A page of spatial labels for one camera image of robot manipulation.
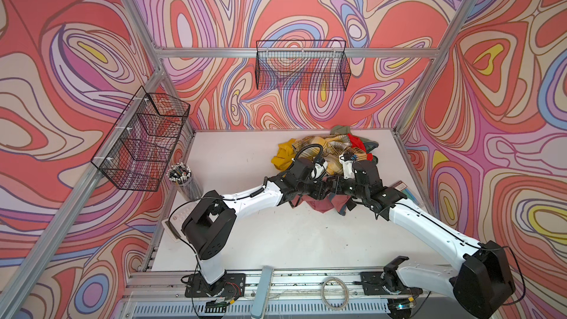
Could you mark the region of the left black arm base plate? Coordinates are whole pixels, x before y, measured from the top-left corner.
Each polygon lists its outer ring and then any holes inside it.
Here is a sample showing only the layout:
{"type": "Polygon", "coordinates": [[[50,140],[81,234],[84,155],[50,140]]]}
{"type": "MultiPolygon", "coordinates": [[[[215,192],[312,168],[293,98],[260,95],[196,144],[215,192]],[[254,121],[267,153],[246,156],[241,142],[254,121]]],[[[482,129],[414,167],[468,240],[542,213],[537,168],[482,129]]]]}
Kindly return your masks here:
{"type": "Polygon", "coordinates": [[[245,293],[244,273],[225,273],[213,284],[206,282],[201,273],[183,276],[186,298],[239,298],[245,293]]]}

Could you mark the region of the bright red cloth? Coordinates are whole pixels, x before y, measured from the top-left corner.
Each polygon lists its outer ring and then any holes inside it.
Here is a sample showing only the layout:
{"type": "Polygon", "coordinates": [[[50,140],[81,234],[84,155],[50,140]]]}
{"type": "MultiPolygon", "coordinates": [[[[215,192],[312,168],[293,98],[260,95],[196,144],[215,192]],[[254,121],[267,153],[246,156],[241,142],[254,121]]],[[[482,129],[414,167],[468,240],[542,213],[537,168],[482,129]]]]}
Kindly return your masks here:
{"type": "Polygon", "coordinates": [[[361,160],[364,157],[366,160],[372,161],[374,156],[372,153],[367,152],[363,141],[353,134],[347,134],[349,141],[351,143],[351,148],[354,150],[353,154],[357,155],[357,159],[361,160]]]}

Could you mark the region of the clear cup of pens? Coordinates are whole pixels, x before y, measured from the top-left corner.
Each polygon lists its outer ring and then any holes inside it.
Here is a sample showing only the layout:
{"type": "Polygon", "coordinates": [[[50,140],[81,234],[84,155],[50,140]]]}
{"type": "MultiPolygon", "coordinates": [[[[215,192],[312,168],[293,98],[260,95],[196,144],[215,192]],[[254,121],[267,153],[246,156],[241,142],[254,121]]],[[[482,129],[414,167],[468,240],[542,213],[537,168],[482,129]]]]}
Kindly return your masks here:
{"type": "Polygon", "coordinates": [[[184,162],[170,165],[167,177],[172,184],[177,186],[187,202],[196,202],[203,195],[201,185],[184,162]]]}

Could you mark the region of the maroon printed t-shirt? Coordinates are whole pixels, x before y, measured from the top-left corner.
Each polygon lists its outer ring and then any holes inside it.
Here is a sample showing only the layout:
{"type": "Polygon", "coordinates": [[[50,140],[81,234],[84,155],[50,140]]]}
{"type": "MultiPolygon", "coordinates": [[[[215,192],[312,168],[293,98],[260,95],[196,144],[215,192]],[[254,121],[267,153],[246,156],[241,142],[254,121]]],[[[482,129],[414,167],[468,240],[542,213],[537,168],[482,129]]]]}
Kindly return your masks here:
{"type": "MultiPolygon", "coordinates": [[[[354,201],[352,200],[351,196],[347,196],[347,195],[336,195],[334,193],[330,193],[328,195],[333,195],[335,198],[333,199],[333,203],[336,206],[336,212],[338,214],[340,214],[341,216],[345,216],[347,211],[351,211],[356,204],[354,203],[354,201]]],[[[301,198],[303,196],[307,196],[307,195],[301,195],[301,196],[296,196],[294,199],[292,199],[289,203],[291,205],[292,208],[296,208],[298,207],[298,205],[302,205],[302,204],[306,204],[301,202],[301,198]]]]}

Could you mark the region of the olive grey cloth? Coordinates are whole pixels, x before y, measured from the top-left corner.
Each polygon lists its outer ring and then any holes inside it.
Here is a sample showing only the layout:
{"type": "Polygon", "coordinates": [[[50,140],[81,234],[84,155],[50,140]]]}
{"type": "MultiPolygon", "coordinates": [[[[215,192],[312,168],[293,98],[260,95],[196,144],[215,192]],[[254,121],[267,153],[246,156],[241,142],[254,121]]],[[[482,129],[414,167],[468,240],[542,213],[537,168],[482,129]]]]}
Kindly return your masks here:
{"type": "Polygon", "coordinates": [[[347,135],[351,133],[350,126],[335,126],[331,129],[331,135],[347,135]]]}

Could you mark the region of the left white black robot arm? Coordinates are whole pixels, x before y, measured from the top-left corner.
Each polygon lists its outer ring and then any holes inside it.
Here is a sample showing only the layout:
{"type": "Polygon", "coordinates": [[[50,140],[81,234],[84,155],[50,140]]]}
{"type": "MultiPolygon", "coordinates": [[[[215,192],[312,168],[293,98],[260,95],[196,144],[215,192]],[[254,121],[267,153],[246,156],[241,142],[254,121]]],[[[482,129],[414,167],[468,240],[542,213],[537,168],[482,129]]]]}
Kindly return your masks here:
{"type": "Polygon", "coordinates": [[[196,204],[180,226],[182,240],[196,254],[197,269],[203,282],[212,287],[226,274],[220,252],[238,220],[267,208],[291,205],[302,196],[325,197],[326,174],[323,146],[309,144],[297,152],[291,165],[250,190],[231,195],[209,191],[196,204]]]}

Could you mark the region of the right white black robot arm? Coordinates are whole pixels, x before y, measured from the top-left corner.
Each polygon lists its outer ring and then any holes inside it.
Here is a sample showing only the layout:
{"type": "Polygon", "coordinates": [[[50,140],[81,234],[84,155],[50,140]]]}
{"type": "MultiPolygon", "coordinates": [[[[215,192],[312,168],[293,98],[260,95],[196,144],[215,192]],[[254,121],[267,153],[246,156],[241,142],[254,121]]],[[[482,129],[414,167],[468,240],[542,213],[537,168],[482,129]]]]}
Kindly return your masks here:
{"type": "Polygon", "coordinates": [[[435,250],[448,265],[423,265],[400,255],[385,265],[380,284],[388,292],[415,287],[456,300],[475,318],[490,318],[515,292],[504,247],[480,242],[427,214],[407,196],[385,187],[377,165],[356,161],[351,154],[339,158],[343,175],[333,184],[372,211],[376,218],[407,230],[435,250]]]}

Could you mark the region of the colourful striped booklet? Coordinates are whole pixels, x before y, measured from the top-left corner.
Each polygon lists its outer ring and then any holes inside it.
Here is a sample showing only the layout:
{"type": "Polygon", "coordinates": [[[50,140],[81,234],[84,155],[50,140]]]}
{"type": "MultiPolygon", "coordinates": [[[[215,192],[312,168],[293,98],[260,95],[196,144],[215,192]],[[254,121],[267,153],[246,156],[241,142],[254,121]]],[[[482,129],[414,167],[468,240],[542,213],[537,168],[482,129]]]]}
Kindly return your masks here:
{"type": "Polygon", "coordinates": [[[391,188],[396,189],[397,191],[404,193],[408,199],[410,199],[414,204],[418,207],[421,205],[421,202],[416,197],[416,195],[409,189],[409,187],[403,181],[397,181],[391,185],[391,188]]]}

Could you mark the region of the aluminium front rail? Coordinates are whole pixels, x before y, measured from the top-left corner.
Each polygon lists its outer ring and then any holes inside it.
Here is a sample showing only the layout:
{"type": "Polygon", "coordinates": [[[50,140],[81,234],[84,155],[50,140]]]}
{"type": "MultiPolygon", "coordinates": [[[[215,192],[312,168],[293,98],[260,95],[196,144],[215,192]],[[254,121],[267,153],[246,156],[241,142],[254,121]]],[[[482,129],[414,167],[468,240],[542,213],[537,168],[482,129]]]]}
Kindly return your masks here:
{"type": "MultiPolygon", "coordinates": [[[[399,270],[430,270],[432,277],[418,282],[408,282],[406,287],[417,287],[423,290],[424,298],[428,293],[433,298],[448,298],[456,301],[453,291],[443,290],[436,292],[434,283],[438,280],[451,279],[457,276],[457,271],[449,265],[425,265],[415,261],[406,261],[398,267],[399,270]]],[[[390,295],[364,295],[363,287],[360,285],[360,273],[382,271],[382,267],[347,267],[347,268],[312,268],[312,269],[274,269],[269,299],[321,299],[324,291],[329,298],[341,299],[344,297],[344,287],[339,284],[328,284],[324,282],[337,278],[345,284],[351,300],[359,298],[384,298],[398,299],[406,298],[390,295]]],[[[258,270],[228,270],[227,273],[244,273],[246,275],[245,293],[237,298],[238,301],[251,301],[255,298],[255,292],[261,276],[258,270]]],[[[127,281],[124,294],[120,300],[138,301],[211,301],[214,298],[186,298],[185,285],[181,282],[183,276],[193,274],[192,271],[157,271],[137,273],[127,281]]]]}

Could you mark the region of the yellow plaid flannel shirt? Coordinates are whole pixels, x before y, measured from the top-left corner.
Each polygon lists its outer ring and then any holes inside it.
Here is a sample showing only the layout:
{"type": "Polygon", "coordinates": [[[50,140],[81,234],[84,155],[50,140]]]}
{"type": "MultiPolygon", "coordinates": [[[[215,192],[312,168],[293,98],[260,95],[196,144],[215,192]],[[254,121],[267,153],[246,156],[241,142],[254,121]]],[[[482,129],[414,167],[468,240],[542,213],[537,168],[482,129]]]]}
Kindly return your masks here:
{"type": "Polygon", "coordinates": [[[318,144],[323,148],[322,157],[327,162],[326,173],[328,175],[343,174],[343,165],[339,157],[345,153],[353,154],[351,143],[347,135],[329,135],[329,136],[308,136],[303,139],[296,140],[294,149],[299,152],[302,148],[318,144]]]}

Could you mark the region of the dark green cloth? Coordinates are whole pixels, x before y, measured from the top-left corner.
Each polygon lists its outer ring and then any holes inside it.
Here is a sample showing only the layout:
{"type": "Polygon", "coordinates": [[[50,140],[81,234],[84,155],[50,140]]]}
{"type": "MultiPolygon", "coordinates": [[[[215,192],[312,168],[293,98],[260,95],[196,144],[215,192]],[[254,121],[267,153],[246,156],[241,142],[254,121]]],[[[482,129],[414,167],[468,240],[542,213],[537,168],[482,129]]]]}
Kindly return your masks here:
{"type": "Polygon", "coordinates": [[[378,148],[379,143],[373,140],[363,140],[363,146],[366,149],[366,153],[371,154],[373,150],[378,148]]]}

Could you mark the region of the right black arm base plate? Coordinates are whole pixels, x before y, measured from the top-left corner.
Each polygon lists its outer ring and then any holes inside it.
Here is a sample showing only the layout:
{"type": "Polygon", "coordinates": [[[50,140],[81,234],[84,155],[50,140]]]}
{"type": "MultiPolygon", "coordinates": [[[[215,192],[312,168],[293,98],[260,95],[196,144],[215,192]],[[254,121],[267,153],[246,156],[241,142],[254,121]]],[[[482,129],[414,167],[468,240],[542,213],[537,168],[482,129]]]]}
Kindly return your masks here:
{"type": "Polygon", "coordinates": [[[423,290],[417,287],[406,287],[401,289],[387,289],[386,282],[382,279],[382,271],[371,271],[360,273],[360,285],[363,287],[364,295],[390,295],[397,297],[420,296],[423,290]]]}

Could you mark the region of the white desk calculator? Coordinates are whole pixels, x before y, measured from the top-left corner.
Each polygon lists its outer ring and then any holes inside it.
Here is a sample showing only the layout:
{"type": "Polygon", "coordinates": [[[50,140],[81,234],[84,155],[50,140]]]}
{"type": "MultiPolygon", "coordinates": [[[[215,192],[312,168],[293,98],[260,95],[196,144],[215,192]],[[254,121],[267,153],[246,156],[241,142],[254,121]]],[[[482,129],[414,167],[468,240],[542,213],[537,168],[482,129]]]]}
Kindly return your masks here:
{"type": "Polygon", "coordinates": [[[191,211],[189,210],[189,207],[180,208],[162,221],[165,234],[167,234],[174,242],[180,242],[182,239],[186,240],[182,225],[189,217],[190,213],[191,211]]]}

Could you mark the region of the plain maroon cloth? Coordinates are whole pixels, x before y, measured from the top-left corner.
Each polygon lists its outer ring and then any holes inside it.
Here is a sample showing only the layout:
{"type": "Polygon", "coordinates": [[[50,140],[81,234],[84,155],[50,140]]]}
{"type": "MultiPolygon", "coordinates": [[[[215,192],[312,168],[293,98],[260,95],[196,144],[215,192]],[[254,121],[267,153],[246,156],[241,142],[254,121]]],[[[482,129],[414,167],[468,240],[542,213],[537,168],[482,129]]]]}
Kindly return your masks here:
{"type": "Polygon", "coordinates": [[[336,211],[336,206],[333,203],[333,199],[335,197],[333,195],[328,195],[324,199],[313,199],[310,196],[303,196],[301,198],[301,202],[307,203],[311,209],[320,212],[322,214],[329,212],[329,211],[336,211]]]}

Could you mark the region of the mustard yellow cloth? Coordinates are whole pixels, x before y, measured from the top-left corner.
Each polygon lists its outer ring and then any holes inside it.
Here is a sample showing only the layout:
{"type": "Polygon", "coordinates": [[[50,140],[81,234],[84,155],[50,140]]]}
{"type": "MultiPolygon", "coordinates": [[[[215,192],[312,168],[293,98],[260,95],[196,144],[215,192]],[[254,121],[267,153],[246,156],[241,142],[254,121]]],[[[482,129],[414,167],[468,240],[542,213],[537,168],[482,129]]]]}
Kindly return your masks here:
{"type": "Polygon", "coordinates": [[[278,171],[285,171],[292,164],[292,159],[296,155],[294,143],[296,139],[290,139],[278,144],[276,156],[271,159],[271,163],[278,171]]]}

